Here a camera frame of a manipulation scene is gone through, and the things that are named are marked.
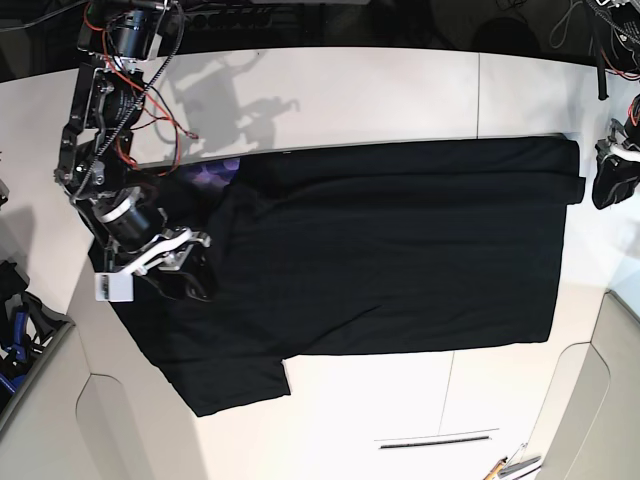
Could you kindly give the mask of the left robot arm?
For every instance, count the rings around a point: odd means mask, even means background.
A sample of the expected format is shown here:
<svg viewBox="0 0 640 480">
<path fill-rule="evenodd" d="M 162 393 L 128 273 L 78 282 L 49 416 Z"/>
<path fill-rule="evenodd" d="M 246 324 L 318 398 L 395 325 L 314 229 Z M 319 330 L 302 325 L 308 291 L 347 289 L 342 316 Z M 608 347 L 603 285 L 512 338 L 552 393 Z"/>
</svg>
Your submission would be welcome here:
<svg viewBox="0 0 640 480">
<path fill-rule="evenodd" d="M 604 101 L 609 74 L 639 82 L 639 3 L 587 1 L 585 13 L 593 40 L 598 99 Z M 638 96 L 630 101 L 625 120 L 610 120 L 595 150 L 597 171 L 591 198 L 603 210 L 632 197 L 639 188 Z"/>
</svg>

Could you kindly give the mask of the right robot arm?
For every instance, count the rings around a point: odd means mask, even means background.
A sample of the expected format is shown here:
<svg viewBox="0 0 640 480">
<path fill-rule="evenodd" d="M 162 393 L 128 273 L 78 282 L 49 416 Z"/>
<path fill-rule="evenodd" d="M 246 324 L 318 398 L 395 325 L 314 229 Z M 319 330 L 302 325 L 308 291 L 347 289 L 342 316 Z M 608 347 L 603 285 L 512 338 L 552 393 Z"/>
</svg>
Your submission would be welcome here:
<svg viewBox="0 0 640 480">
<path fill-rule="evenodd" d="M 158 203 L 160 181 L 181 154 L 159 172 L 131 154 L 157 81 L 138 65 L 156 57 L 172 22 L 178 49 L 186 19 L 177 1 L 90 1 L 83 11 L 78 48 L 90 59 L 78 70 L 54 178 L 104 254 L 99 301 L 132 301 L 137 277 L 176 300 L 208 301 L 215 287 L 205 258 L 210 236 L 171 220 Z"/>
</svg>

